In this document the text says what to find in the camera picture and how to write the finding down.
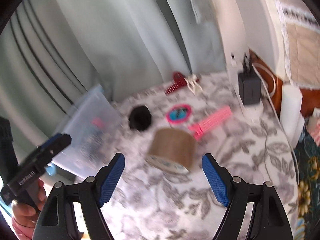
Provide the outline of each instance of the black power adapter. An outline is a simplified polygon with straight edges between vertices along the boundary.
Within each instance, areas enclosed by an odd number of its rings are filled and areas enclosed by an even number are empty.
[[[244,55],[243,72],[238,74],[239,95],[244,106],[255,105],[260,102],[261,79],[253,69],[251,58]]]

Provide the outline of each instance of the tape roll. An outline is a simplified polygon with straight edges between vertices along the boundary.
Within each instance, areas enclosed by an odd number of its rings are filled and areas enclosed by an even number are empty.
[[[177,174],[189,173],[197,141],[189,133],[173,128],[156,132],[146,161],[152,166]]]

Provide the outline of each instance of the blue gripper pad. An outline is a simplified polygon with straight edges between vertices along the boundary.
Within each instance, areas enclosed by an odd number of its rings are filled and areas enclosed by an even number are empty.
[[[224,207],[227,207],[230,202],[227,195],[227,187],[223,183],[221,177],[213,167],[207,155],[202,157],[202,169],[218,202]]]
[[[100,199],[99,203],[101,206],[104,203],[109,202],[115,188],[118,184],[118,181],[121,177],[121,174],[124,170],[125,160],[124,155],[120,154],[119,158],[116,160],[116,163],[111,167],[111,170],[106,177],[105,181],[103,182],[101,189],[100,189]]]

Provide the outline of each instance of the pink comb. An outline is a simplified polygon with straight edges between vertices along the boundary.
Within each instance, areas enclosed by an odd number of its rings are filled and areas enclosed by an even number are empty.
[[[213,128],[221,125],[226,119],[232,116],[232,112],[229,106],[218,110],[214,114],[210,115],[207,119],[202,120],[199,123],[195,123],[189,126],[189,130],[194,131],[193,137],[199,141],[201,137]]]

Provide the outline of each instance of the dark stripe on curtain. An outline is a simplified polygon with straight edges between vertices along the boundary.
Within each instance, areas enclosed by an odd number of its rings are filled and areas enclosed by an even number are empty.
[[[52,82],[52,84],[58,89],[58,91],[64,96],[64,98],[71,104],[73,105],[73,102],[72,100],[65,94],[65,92],[61,89],[61,87],[55,82],[55,80],[52,78],[52,76],[48,73],[48,71],[46,70],[46,68],[43,66],[42,62],[40,61],[40,59],[38,58],[38,56],[36,55],[35,51],[33,50],[23,28],[22,28],[22,25],[21,25],[21,22],[20,22],[20,18],[19,18],[19,15],[18,15],[18,12],[16,11],[15,12],[15,15],[17,17],[17,21],[18,21],[18,25],[21,29],[21,32],[22,32],[22,35],[33,55],[33,57],[36,59],[36,61],[38,62],[39,66],[41,67],[41,69],[43,70],[43,72],[47,75],[47,77],[49,78],[49,80]]]
[[[50,99],[61,109],[62,112],[64,112],[65,114],[67,114],[67,112],[59,105],[59,103],[53,98],[53,96],[50,94],[50,92],[45,88],[45,86],[42,84],[42,82],[40,81],[40,79],[37,77],[36,73],[33,71],[33,69],[31,68],[31,65],[29,64],[27,58],[25,57],[24,53],[22,52],[22,49],[18,43],[18,40],[17,40],[17,36],[15,34],[15,31],[13,29],[13,24],[12,24],[12,21],[10,19],[9,21],[10,23],[10,28],[11,28],[11,31],[12,31],[12,35],[13,35],[13,38],[14,38],[14,41],[16,42],[17,44],[17,47],[18,47],[18,50],[23,58],[23,61],[26,63],[28,69],[30,70],[31,74],[33,75],[33,77],[36,79],[36,81],[39,83],[39,85],[42,87],[42,89],[44,90],[44,92],[46,92],[46,94],[50,97]]]
[[[48,53],[50,54],[49,50],[47,49],[47,47],[44,45],[43,41],[42,41],[41,38],[39,37],[38,32],[36,31],[36,29],[35,29],[32,21],[30,20],[29,14],[28,14],[28,12],[27,12],[27,10],[26,10],[25,1],[28,1],[28,4],[29,4],[29,6],[30,6],[30,8],[31,8],[31,11],[32,11],[32,13],[33,13],[33,15],[34,15],[34,17],[35,17],[38,25],[40,26],[41,31],[43,32],[44,36],[46,37],[46,39],[48,40],[48,42],[50,43],[50,45],[52,46],[52,48],[54,49],[54,51],[57,53],[58,57],[62,60],[62,62],[65,64],[66,68],[70,71],[70,73],[74,76],[74,78],[76,78],[76,80],[79,82],[79,84],[85,89],[85,91],[87,91],[87,89],[84,87],[84,85],[82,85],[82,83],[80,82],[80,80],[76,77],[76,75],[75,75],[75,74],[73,73],[73,71],[70,69],[70,67],[68,66],[68,64],[65,62],[65,60],[63,59],[63,57],[61,56],[61,54],[58,52],[58,50],[57,50],[57,48],[55,47],[55,45],[53,44],[53,42],[51,41],[49,35],[47,34],[47,32],[45,31],[45,29],[43,28],[43,26],[42,26],[42,24],[41,24],[41,22],[40,22],[40,20],[39,20],[39,18],[38,18],[38,16],[37,16],[37,14],[36,14],[34,8],[33,8],[33,6],[32,6],[31,0],[24,0],[22,3],[23,3],[23,7],[24,7],[24,9],[25,9],[25,11],[26,11],[27,17],[28,17],[28,19],[29,19],[29,21],[30,21],[33,29],[35,30],[35,32],[36,32],[39,40],[41,41],[41,43],[42,43],[43,46],[45,47],[45,49],[46,49],[46,50],[48,51]]]
[[[190,73],[192,73],[192,69],[191,69],[191,64],[190,64],[190,60],[189,60],[189,56],[187,53],[187,49],[186,46],[184,44],[179,26],[177,24],[177,21],[172,13],[172,10],[170,8],[170,5],[168,4],[167,0],[155,0],[156,3],[158,4],[165,20],[167,21],[173,36],[175,37],[177,44],[182,52],[182,55],[187,63],[187,66],[189,68]]]

